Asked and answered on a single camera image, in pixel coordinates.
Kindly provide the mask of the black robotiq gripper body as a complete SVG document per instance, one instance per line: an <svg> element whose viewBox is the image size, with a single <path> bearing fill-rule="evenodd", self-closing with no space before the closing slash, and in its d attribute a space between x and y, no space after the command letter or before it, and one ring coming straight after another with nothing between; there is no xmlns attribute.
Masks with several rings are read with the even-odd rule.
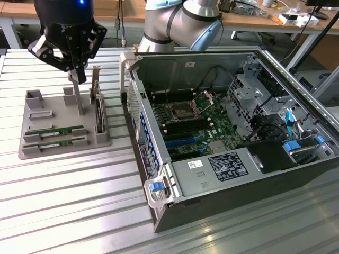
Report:
<svg viewBox="0 0 339 254"><path fill-rule="evenodd" d="M40 34L56 48L67 51L67 29L77 34L93 22L93 1L34 1Z"/></svg>

